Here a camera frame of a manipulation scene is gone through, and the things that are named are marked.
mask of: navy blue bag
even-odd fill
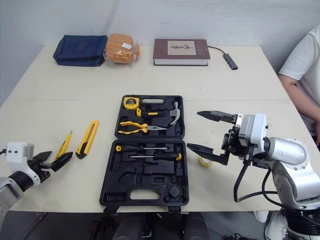
[[[58,65],[97,67],[104,62],[107,36],[64,35],[53,54]]]

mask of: brown book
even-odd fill
[[[154,65],[207,66],[210,59],[205,39],[155,39]]]

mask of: plastic bag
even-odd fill
[[[139,59],[140,47],[132,37],[114,33],[108,37],[105,45],[104,59],[117,64],[130,64]]]

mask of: person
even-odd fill
[[[278,77],[320,150],[320,25],[313,28],[294,48],[278,72]],[[258,211],[254,215],[258,221],[265,222],[268,213]],[[279,211],[269,213],[269,218],[264,231],[265,238],[285,238],[286,218]]]

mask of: tape roll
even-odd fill
[[[208,168],[210,167],[212,164],[214,164],[213,161],[210,161],[208,159],[202,158],[201,156],[199,156],[199,163],[202,167]]]

